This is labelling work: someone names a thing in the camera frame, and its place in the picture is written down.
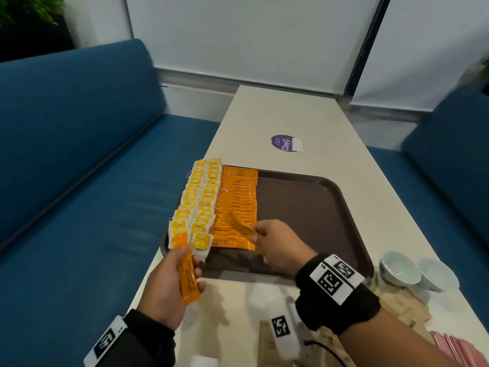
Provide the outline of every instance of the black cable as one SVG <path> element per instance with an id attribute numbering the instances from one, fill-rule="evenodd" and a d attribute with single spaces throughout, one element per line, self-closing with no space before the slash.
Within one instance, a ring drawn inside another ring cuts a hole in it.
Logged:
<path id="1" fill-rule="evenodd" d="M 346 367 L 346 364 L 341 360 L 340 357 L 338 357 L 338 355 L 333 352 L 331 349 L 329 349 L 326 345 L 324 344 L 321 344 L 315 340 L 308 340 L 308 341 L 304 341 L 304 345 L 306 346 L 309 346 L 309 345 L 318 345 L 318 346 L 321 346 L 322 348 L 326 349 L 328 352 L 330 352 L 334 358 L 336 358 L 336 360 L 339 362 L 339 364 L 341 364 L 343 367 Z"/>

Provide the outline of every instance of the purple sticker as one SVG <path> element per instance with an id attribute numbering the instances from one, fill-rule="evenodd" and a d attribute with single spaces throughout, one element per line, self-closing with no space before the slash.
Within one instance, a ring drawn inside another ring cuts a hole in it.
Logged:
<path id="1" fill-rule="evenodd" d="M 292 150 L 292 139 L 290 135 L 275 135 L 272 136 L 272 145 L 285 152 L 296 152 Z"/>

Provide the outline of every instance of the row of orange sachets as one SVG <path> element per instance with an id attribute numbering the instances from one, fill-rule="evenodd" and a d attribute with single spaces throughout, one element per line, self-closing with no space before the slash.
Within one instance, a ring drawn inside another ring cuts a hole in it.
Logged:
<path id="1" fill-rule="evenodd" d="M 190 173 L 180 206 L 175 210 L 168 227 L 168 248 L 185 242 L 192 248 L 192 254 L 205 262 L 212 246 L 213 235 L 210 228 L 216 219 L 214 206 L 221 184 L 222 164 L 220 159 L 198 160 Z"/>
<path id="2" fill-rule="evenodd" d="M 229 226 L 226 215 L 232 210 L 242 222 L 253 227 L 257 213 L 257 184 L 258 170 L 224 166 L 215 205 L 216 218 L 210 231 L 214 236 L 212 247 L 255 249 L 253 243 Z"/>

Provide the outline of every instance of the black planter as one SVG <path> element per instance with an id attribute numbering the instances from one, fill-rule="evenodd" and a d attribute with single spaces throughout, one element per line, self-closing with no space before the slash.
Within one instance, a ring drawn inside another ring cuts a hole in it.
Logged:
<path id="1" fill-rule="evenodd" d="M 0 62 L 75 48 L 62 15 L 53 15 L 58 25 L 24 12 L 10 15 L 15 23 L 0 29 Z"/>

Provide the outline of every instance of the white roller blind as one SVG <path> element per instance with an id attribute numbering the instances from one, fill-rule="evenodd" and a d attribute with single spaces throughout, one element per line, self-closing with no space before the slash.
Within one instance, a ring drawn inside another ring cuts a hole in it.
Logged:
<path id="1" fill-rule="evenodd" d="M 431 111 L 489 51 L 489 0 L 391 0 L 352 104 Z"/>
<path id="2" fill-rule="evenodd" d="M 154 64 L 342 93 L 379 0 L 127 0 Z"/>

